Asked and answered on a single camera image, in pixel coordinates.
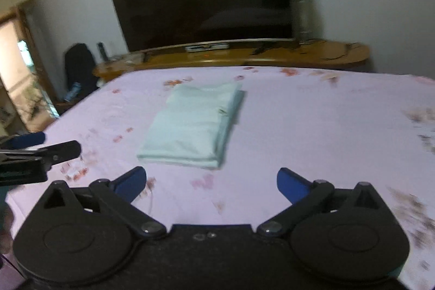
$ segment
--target blue gripper pad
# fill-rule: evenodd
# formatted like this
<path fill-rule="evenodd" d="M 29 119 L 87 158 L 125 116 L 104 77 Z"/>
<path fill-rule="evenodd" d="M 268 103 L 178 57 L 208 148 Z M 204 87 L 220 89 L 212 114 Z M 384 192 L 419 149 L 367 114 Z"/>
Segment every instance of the blue gripper pad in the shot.
<path fill-rule="evenodd" d="M 137 166 L 116 180 L 110 182 L 112 190 L 128 203 L 144 190 L 147 185 L 147 173 L 143 167 Z"/>
<path fill-rule="evenodd" d="M 45 133 L 29 133 L 22 136 L 17 136 L 10 140 L 10 148 L 4 149 L 26 149 L 31 146 L 40 145 L 45 142 Z"/>
<path fill-rule="evenodd" d="M 293 171 L 283 167 L 276 177 L 278 190 L 292 204 L 307 196 L 311 191 L 312 183 Z"/>

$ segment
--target screw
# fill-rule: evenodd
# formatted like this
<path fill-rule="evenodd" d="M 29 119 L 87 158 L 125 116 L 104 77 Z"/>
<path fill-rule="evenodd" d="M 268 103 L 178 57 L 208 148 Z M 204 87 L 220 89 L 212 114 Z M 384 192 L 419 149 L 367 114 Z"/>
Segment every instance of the screw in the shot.
<path fill-rule="evenodd" d="M 162 229 L 162 225 L 156 223 L 155 221 L 149 221 L 147 223 L 143 223 L 141 229 L 145 233 L 157 233 Z"/>
<path fill-rule="evenodd" d="M 269 221 L 267 223 L 260 225 L 260 228 L 263 232 L 265 232 L 267 234 L 271 234 L 271 233 L 280 232 L 282 229 L 282 225 L 280 223 L 272 220 L 272 221 Z"/>
<path fill-rule="evenodd" d="M 196 241 L 204 241 L 205 235 L 203 233 L 197 233 L 197 234 L 193 235 L 193 239 Z"/>

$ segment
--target wooden door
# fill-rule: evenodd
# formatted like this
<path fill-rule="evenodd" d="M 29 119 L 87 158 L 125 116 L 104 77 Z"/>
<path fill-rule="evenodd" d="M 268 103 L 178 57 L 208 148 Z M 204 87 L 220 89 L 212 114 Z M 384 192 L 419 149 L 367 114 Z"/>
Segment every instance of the wooden door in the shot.
<path fill-rule="evenodd" d="M 21 32 L 22 39 L 27 43 L 27 47 L 32 57 L 33 64 L 35 65 L 36 74 L 38 75 L 38 84 L 47 93 L 52 102 L 57 102 L 56 92 L 54 91 L 53 85 L 48 77 L 48 74 L 44 68 L 44 64 L 39 55 L 38 49 L 36 48 L 35 42 L 30 31 L 30 27 L 27 23 L 27 18 L 25 12 L 19 7 L 14 7 L 14 12 L 17 17 L 17 24 L 19 31 Z"/>

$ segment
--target doorway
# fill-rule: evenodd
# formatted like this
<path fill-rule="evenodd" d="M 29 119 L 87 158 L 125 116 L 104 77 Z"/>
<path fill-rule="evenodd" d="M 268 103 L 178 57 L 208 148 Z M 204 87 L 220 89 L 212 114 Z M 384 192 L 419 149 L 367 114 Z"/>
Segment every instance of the doorway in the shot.
<path fill-rule="evenodd" d="M 0 24 L 0 78 L 5 91 L 0 94 L 0 123 L 8 134 L 43 131 L 59 117 L 49 95 L 39 84 L 38 72 L 27 42 L 18 35 L 18 26 L 17 19 Z M 7 101 L 5 94 L 12 106 L 2 102 Z M 5 120 L 1 117 L 2 108 Z M 16 117 L 15 122 L 10 121 L 9 115 Z"/>

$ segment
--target floral pattern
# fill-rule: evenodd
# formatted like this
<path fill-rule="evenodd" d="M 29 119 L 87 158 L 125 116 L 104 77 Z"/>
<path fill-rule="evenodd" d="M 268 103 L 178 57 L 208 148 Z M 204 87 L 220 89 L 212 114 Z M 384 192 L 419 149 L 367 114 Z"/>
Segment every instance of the floral pattern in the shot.
<path fill-rule="evenodd" d="M 223 202 L 223 201 L 220 200 L 219 202 L 213 202 L 213 205 L 215 206 L 215 208 L 216 208 L 218 214 L 219 214 L 219 215 L 222 215 L 222 214 L 223 214 L 223 211 L 224 211 L 224 209 L 225 209 L 225 202 Z"/>
<path fill-rule="evenodd" d="M 179 80 L 179 79 L 177 79 L 177 80 L 167 80 L 167 81 L 165 81 L 163 83 L 163 86 L 173 88 L 173 87 L 175 87 L 175 86 L 177 86 L 179 84 L 182 84 L 184 82 L 191 82 L 191 81 L 193 81 L 193 78 L 191 76 L 186 78 L 186 79 L 183 79 L 183 80 Z"/>
<path fill-rule="evenodd" d="M 401 277 L 406 283 L 413 284 L 412 289 L 430 290 L 430 274 L 435 264 L 435 220 L 429 216 L 429 206 L 418 197 L 389 188 L 397 205 L 392 209 L 396 218 L 406 231 L 413 247 Z"/>
<path fill-rule="evenodd" d="M 202 179 L 195 179 L 191 181 L 191 185 L 194 189 L 213 189 L 215 177 L 210 173 L 205 175 Z"/>
<path fill-rule="evenodd" d="M 315 69 L 313 70 L 309 75 L 311 76 L 322 76 L 324 75 L 326 72 L 324 70 L 321 69 Z"/>
<path fill-rule="evenodd" d="M 86 176 L 89 172 L 89 168 L 86 164 L 80 161 L 72 161 L 62 164 L 60 172 L 65 175 L 67 181 L 78 181 L 83 176 Z"/>
<path fill-rule="evenodd" d="M 299 74 L 299 70 L 294 68 L 282 68 L 280 72 L 286 76 L 297 76 Z"/>
<path fill-rule="evenodd" d="M 123 136 L 116 136 L 115 138 L 113 138 L 113 142 L 119 143 L 122 139 L 123 139 Z"/>
<path fill-rule="evenodd" d="M 434 79 L 426 78 L 425 76 L 416 76 L 415 81 L 422 84 L 435 85 Z"/>
<path fill-rule="evenodd" d="M 329 73 L 321 77 L 321 81 L 328 81 L 332 88 L 336 88 L 340 75 L 338 73 Z"/>
<path fill-rule="evenodd" d="M 146 198 L 149 197 L 150 198 L 150 203 L 148 206 L 148 211 L 147 214 L 150 216 L 152 211 L 153 211 L 153 201 L 154 201 L 154 187 L 156 185 L 156 179 L 154 177 L 151 177 L 147 180 L 147 183 L 145 185 L 144 190 L 140 193 L 139 197 L 142 198 Z"/>
<path fill-rule="evenodd" d="M 435 154 L 435 108 L 414 108 L 404 114 L 414 124 L 414 128 L 419 130 L 417 135 L 423 148 Z"/>

